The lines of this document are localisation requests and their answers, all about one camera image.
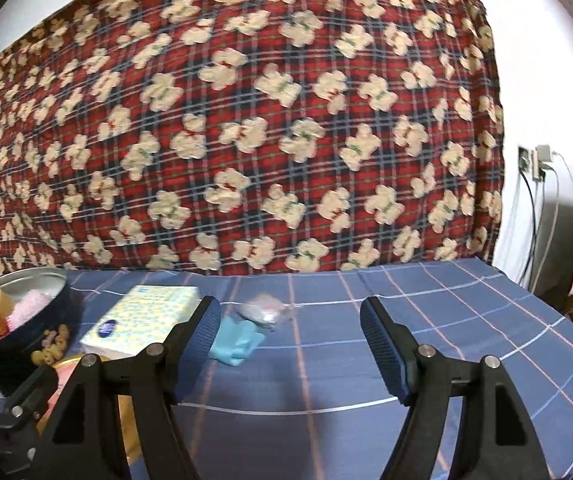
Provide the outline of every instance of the power socket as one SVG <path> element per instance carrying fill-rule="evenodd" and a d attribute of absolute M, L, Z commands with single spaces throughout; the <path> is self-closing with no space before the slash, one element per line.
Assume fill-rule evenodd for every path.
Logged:
<path fill-rule="evenodd" d="M 523 173 L 531 171 L 531 150 L 518 146 L 518 169 Z"/>

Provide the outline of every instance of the yellow patterned box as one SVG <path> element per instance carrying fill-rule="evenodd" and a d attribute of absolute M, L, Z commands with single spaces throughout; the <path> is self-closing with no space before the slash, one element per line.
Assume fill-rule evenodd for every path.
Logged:
<path fill-rule="evenodd" d="M 195 286 L 134 286 L 84 335 L 82 350 L 110 359 L 134 356 L 188 321 L 199 301 Z"/>

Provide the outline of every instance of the pink cloth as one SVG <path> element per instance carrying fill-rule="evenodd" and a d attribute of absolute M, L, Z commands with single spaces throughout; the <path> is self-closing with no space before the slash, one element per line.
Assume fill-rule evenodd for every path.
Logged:
<path fill-rule="evenodd" d="M 16 304 L 13 312 L 7 317 L 9 330 L 13 331 L 25 324 L 29 319 L 38 314 L 52 300 L 49 295 L 39 290 L 30 290 L 26 296 Z"/>

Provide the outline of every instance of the silver screw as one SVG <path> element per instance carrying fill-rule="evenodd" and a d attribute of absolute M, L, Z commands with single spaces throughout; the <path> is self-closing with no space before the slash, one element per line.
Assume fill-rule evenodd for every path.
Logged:
<path fill-rule="evenodd" d="M 146 347 L 146 353 L 150 356 L 158 356 L 164 352 L 164 345 L 162 343 L 151 343 L 148 347 Z"/>
<path fill-rule="evenodd" d="M 423 357 L 433 357 L 436 354 L 436 349 L 431 345 L 418 346 L 418 353 Z"/>
<path fill-rule="evenodd" d="M 484 358 L 484 364 L 489 368 L 500 368 L 500 360 L 495 355 L 487 355 Z"/>
<path fill-rule="evenodd" d="M 98 361 L 98 357 L 95 354 L 86 354 L 82 358 L 82 366 L 93 366 Z"/>

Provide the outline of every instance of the round container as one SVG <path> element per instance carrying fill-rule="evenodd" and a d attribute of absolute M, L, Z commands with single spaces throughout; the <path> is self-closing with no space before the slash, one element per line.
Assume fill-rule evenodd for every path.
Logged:
<path fill-rule="evenodd" d="M 75 338 L 82 318 L 82 303 L 73 301 L 61 269 L 36 267 L 0 277 L 1 290 L 17 303 L 34 289 L 53 299 L 25 324 L 0 338 L 0 396 L 8 397 L 36 369 L 31 360 L 35 351 L 43 351 L 48 333 L 67 327 L 67 345 Z"/>
<path fill-rule="evenodd" d="M 66 382 L 69 380 L 69 377 L 71 377 L 71 374 L 73 373 L 73 370 L 75 370 L 80 359 L 82 359 L 81 354 L 64 359 L 54 365 L 54 369 L 57 371 L 58 375 L 58 387 L 56 392 L 48 401 L 48 409 L 46 410 L 46 413 L 38 422 L 38 433 L 42 433 L 46 427 L 46 423 L 51 416 L 53 407 L 60 398 L 60 394 L 66 386 Z M 110 360 L 104 356 L 100 356 L 100 359 L 103 361 Z M 122 440 L 124 441 L 126 459 L 130 464 L 132 464 L 142 455 L 142 448 L 140 447 L 140 439 L 137 436 L 137 429 L 135 427 L 135 413 L 133 412 L 133 402 L 131 397 L 118 396 L 118 408 L 120 411 L 120 425 L 122 427 Z"/>

